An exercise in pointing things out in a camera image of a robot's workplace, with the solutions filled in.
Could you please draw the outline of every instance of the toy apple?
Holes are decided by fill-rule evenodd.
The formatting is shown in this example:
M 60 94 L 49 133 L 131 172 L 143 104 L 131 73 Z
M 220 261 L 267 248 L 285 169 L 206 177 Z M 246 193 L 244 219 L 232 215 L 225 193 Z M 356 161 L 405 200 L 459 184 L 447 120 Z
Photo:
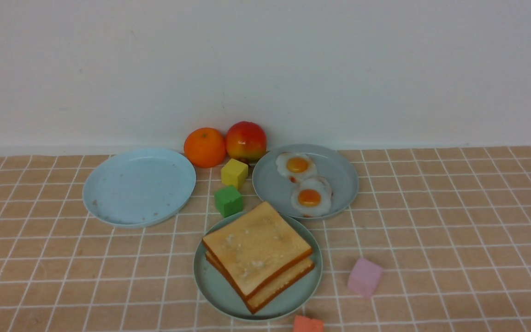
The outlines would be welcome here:
M 247 164 L 256 162 L 266 154 L 266 133 L 253 122 L 238 122 L 228 130 L 225 144 L 231 158 Z

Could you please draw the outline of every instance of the toy orange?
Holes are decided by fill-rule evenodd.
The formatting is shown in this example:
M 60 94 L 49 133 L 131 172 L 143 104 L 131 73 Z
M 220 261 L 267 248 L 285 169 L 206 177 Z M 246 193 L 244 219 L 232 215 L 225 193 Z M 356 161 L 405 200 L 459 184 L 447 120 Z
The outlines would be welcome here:
M 215 167 L 223 162 L 227 154 L 225 138 L 214 128 L 200 128 L 186 138 L 183 154 L 194 166 Z

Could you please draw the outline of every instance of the yellow cube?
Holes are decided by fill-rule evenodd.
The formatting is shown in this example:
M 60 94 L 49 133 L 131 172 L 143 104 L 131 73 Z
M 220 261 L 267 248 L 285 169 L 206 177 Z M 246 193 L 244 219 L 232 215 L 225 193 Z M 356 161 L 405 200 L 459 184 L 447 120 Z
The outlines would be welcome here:
M 249 166 L 239 160 L 231 159 L 221 170 L 221 181 L 224 185 L 232 185 L 237 190 L 249 175 Z

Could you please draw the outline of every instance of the toast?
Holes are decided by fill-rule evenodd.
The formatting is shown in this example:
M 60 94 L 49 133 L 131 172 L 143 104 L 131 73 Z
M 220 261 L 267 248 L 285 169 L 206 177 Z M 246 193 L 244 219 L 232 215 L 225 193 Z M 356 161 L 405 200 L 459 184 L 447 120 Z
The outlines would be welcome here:
M 223 267 L 216 261 L 210 252 L 206 252 L 206 260 L 211 263 L 211 265 L 215 267 L 215 269 L 217 269 L 217 271 L 219 271 L 222 275 L 225 275 L 225 273 L 223 273 Z M 252 296 L 249 300 L 243 300 L 245 307 L 247 307 L 250 313 L 257 313 L 268 303 L 274 300 L 276 296 L 280 295 L 280 293 L 282 293 L 284 290 L 307 275 L 307 273 L 312 271 L 312 269 L 314 269 L 314 263 L 312 260 L 310 260 L 310 258 L 301 260 L 295 264 L 295 266 L 287 269 L 277 278 L 261 288 L 261 290 L 259 290 L 259 292 Z
M 268 202 L 204 236 L 202 243 L 244 301 L 313 252 Z

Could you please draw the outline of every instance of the foam block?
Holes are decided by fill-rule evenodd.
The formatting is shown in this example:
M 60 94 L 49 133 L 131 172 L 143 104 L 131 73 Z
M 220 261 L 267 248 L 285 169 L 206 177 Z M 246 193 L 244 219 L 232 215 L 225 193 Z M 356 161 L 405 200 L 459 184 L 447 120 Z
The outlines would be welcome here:
M 228 185 L 214 193 L 214 205 L 226 218 L 243 210 L 243 197 L 235 187 Z
M 249 175 L 249 166 L 239 160 L 231 159 L 221 169 L 221 181 L 224 185 L 232 185 L 239 189 L 247 176 Z
M 295 316 L 295 326 L 292 332 L 323 332 L 323 321 L 304 316 Z
M 349 275 L 348 288 L 360 296 L 371 298 L 378 286 L 382 271 L 382 267 L 360 258 Z

